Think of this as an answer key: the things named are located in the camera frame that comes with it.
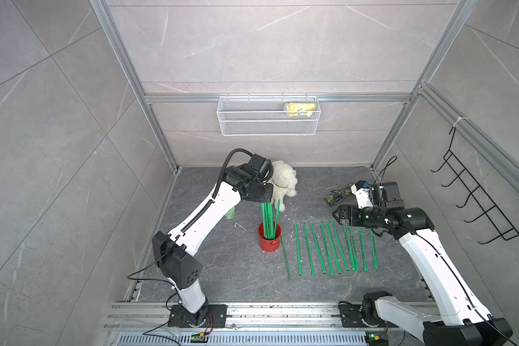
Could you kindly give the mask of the eleventh green straw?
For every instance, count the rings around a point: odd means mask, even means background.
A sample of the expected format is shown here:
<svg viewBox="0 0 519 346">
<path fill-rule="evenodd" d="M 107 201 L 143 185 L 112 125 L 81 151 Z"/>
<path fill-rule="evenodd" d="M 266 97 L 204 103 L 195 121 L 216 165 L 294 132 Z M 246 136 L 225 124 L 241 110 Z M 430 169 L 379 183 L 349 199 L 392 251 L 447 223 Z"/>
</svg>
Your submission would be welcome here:
<svg viewBox="0 0 519 346">
<path fill-rule="evenodd" d="M 370 237 L 371 237 L 371 249 L 372 249 L 372 257 L 373 257 L 373 267 L 375 270 L 379 269 L 378 264 L 378 258 L 377 258 L 377 252 L 376 252 L 376 243 L 375 243 L 375 233 L 370 230 Z"/>
</svg>

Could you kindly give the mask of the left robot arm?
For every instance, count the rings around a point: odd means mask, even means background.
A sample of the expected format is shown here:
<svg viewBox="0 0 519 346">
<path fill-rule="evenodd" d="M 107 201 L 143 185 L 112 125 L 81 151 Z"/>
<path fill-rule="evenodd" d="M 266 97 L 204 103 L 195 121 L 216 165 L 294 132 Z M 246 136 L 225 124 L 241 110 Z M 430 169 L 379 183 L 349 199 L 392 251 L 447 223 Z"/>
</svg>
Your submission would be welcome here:
<svg viewBox="0 0 519 346">
<path fill-rule="evenodd" d="M 154 261 L 178 297 L 179 311 L 191 325 L 203 324 L 208 315 L 208 300 L 199 276 L 203 265 L 194 258 L 203 241 L 218 222 L 241 201 L 271 201 L 274 168 L 271 160 L 236 148 L 221 166 L 216 184 L 205 200 L 178 226 L 152 239 Z"/>
</svg>

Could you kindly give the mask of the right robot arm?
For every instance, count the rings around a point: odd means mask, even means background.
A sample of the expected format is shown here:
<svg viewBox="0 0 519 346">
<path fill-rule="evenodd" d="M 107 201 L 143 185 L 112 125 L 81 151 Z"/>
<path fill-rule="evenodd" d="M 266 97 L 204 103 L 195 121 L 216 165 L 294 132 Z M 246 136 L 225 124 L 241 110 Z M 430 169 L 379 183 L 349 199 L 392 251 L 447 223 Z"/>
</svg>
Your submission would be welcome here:
<svg viewBox="0 0 519 346">
<path fill-rule="evenodd" d="M 513 335 L 506 319 L 493 317 L 445 252 L 432 221 L 420 208 L 359 208 L 333 212 L 344 226 L 383 229 L 407 251 L 429 288 L 438 312 L 428 313 L 386 291 L 365 294 L 360 315 L 365 325 L 393 324 L 425 345 L 504 345 Z"/>
</svg>

